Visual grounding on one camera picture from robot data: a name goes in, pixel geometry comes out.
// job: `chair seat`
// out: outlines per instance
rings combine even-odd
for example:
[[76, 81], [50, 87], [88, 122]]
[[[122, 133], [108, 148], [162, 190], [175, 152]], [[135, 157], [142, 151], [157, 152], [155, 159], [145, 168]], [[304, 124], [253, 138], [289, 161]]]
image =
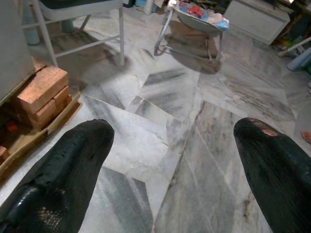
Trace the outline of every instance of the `chair seat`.
[[92, 4], [101, 1], [110, 0], [40, 0], [47, 8], [50, 9], [62, 9], [73, 6], [80, 6], [86, 4]]
[[40, 0], [45, 18], [61, 21], [65, 19], [107, 12], [122, 7], [122, 0]]

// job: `metal frame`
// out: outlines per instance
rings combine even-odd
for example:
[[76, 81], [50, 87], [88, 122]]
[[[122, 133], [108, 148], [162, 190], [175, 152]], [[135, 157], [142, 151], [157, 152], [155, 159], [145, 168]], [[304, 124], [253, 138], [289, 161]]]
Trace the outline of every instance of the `metal frame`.
[[[106, 39], [103, 39], [103, 40], [99, 40], [99, 41], [96, 41], [96, 42], [93, 42], [93, 43], [90, 43], [90, 44], [87, 44], [87, 45], [83, 45], [83, 46], [80, 46], [80, 47], [77, 47], [77, 48], [74, 48], [74, 49], [71, 49], [71, 50], [68, 50], [68, 51], [64, 51], [64, 52], [60, 52], [60, 53], [55, 54], [54, 50], [53, 50], [53, 46], [52, 46], [52, 43], [51, 43], [51, 39], [50, 39], [49, 32], [48, 32], [46, 24], [58, 22], [59, 20], [48, 20], [48, 21], [45, 21], [43, 15], [42, 15], [42, 11], [40, 9], [40, 5], [39, 5], [38, 0], [32, 0], [32, 2], [33, 2], [33, 5], [34, 5], [34, 10], [35, 10], [35, 14], [37, 16], [38, 22], [34, 23], [34, 24], [22, 25], [22, 28], [26, 29], [26, 28], [36, 27], [36, 26], [40, 27], [40, 29], [42, 31], [44, 43], [45, 43], [45, 45], [46, 45], [46, 47], [48, 49], [49, 55], [51, 57], [51, 60], [52, 60], [52, 63], [53, 63], [54, 66], [58, 67], [57, 60], [56, 60], [57, 57], [64, 56], [64, 55], [67, 55], [69, 53], [73, 53], [73, 52], [76, 52], [76, 51], [79, 51], [79, 50], [83, 50], [83, 49], [86, 49], [86, 48], [89, 48], [89, 47], [92, 47], [92, 46], [95, 46], [95, 45], [99, 45], [99, 44], [102, 44], [102, 43], [105, 43], [107, 41], [114, 40], [114, 39], [117, 39], [117, 38], [120, 38], [120, 65], [121, 66], [124, 65], [123, 6], [121, 6], [119, 8], [120, 35], [109, 37], [109, 38], [106, 38]], [[87, 24], [88, 20], [90, 19], [90, 17], [91, 17], [91, 15], [87, 15], [87, 17], [85, 18], [85, 20], [84, 20], [84, 22], [81, 25], [79, 30], [83, 30], [84, 29], [84, 27], [86, 26], [86, 24]]]
[[[182, 50], [177, 50], [177, 49], [173, 49], [172, 47], [169, 47], [167, 45], [161, 45], [161, 41], [165, 35], [165, 32], [172, 20], [172, 17], [173, 17], [173, 14], [174, 14], [174, 11], [175, 9], [172, 7], [170, 8], [167, 12], [166, 12], [166, 15], [164, 17], [164, 23], [163, 23], [163, 27], [162, 27], [162, 30], [159, 34], [159, 37], [155, 43], [155, 50], [154, 50], [154, 55], [155, 56], [158, 56], [160, 55], [161, 53], [159, 53], [160, 49], [159, 47], [163, 47], [164, 49], [168, 49], [170, 51], [174, 51], [174, 52], [178, 52], [180, 54], [183, 54], [183, 55], [186, 55], [186, 56], [190, 56], [190, 57], [194, 57], [194, 58], [198, 58], [198, 59], [205, 59], [206, 57], [200, 57], [200, 56], [197, 56], [197, 55], [193, 55], [191, 53], [188, 53], [186, 51], [182, 51]], [[220, 31], [219, 32], [219, 49], [218, 49], [218, 52], [217, 52], [217, 56], [216, 56], [216, 59], [215, 61], [218, 62], [221, 58], [221, 49], [222, 49], [222, 43], [223, 43], [223, 33]], [[209, 50], [209, 46], [208, 46], [208, 42], [209, 42], [210, 38], [209, 36], [207, 35], [207, 38], [206, 38], [206, 46], [207, 46], [207, 53], [208, 53], [208, 57], [209, 57], [209, 60], [213, 62], [212, 60], [212, 57], [211, 57], [211, 53], [210, 53], [210, 50]]]

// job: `gray wall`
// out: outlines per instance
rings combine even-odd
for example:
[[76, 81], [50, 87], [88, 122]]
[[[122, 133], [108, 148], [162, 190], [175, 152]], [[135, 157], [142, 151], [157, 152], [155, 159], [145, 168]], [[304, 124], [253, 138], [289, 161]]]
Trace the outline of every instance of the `gray wall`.
[[34, 71], [13, 0], [0, 0], [0, 104]]

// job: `marble floor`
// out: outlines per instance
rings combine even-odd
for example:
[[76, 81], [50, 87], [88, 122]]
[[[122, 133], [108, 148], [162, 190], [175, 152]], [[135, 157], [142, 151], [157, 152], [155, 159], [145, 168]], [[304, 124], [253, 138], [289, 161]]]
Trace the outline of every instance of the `marble floor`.
[[[82, 108], [33, 151], [0, 191], [1, 203], [65, 131], [103, 118], [115, 140], [79, 232], [271, 232], [246, 181], [233, 126], [259, 118], [310, 155], [299, 134], [311, 130], [310, 76], [290, 72], [286, 58], [232, 30], [224, 33], [218, 66], [175, 53], [153, 56], [163, 17], [124, 9], [124, 67], [117, 40], [58, 59], [72, 92], [82, 93]], [[195, 32], [176, 19], [168, 33]], [[62, 51], [117, 34], [111, 11], [92, 16], [86, 33], [59, 33], [52, 43]], [[50, 63], [43, 44], [31, 52]]]

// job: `floor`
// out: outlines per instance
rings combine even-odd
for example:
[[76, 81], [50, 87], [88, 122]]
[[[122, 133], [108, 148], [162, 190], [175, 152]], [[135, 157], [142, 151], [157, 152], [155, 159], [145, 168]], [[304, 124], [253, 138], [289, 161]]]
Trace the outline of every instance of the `floor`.
[[[233, 127], [242, 117], [259, 118], [310, 155], [299, 134], [311, 130], [310, 76], [290, 72], [288, 60], [234, 31], [224, 33], [219, 66], [174, 53], [153, 56], [163, 13], [124, 11], [125, 66], [118, 41], [58, 59], [83, 106], [33, 152], [0, 200], [65, 131], [103, 118], [115, 130], [114, 145], [79, 232], [271, 232], [246, 181]], [[62, 51], [117, 35], [117, 17], [117, 11], [95, 15], [87, 33], [59, 34], [53, 46]], [[195, 34], [175, 21], [168, 33], [177, 32]], [[43, 44], [31, 52], [49, 62]]]

